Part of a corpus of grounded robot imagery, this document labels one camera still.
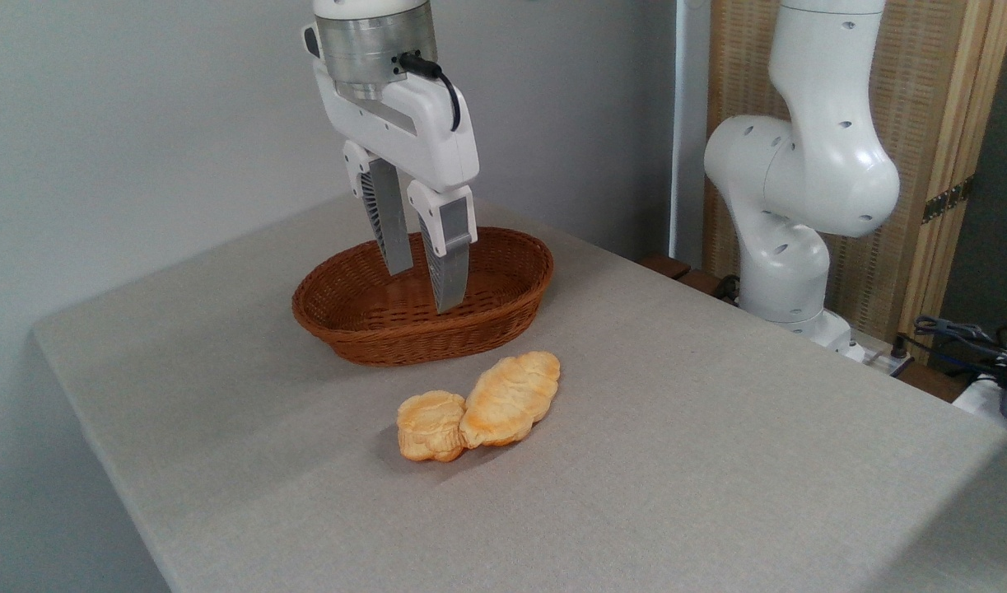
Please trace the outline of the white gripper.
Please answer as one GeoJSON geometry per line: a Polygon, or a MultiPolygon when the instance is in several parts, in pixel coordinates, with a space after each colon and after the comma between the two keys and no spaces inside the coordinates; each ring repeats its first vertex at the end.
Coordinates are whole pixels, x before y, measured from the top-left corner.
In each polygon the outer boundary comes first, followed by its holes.
{"type": "Polygon", "coordinates": [[[436,311],[450,311],[465,298],[469,248],[478,241],[467,184],[480,164],[465,99],[436,64],[434,26],[315,22],[303,37],[329,121],[348,139],[350,185],[388,273],[413,266],[399,169],[416,179],[408,200],[419,214],[436,311]]]}

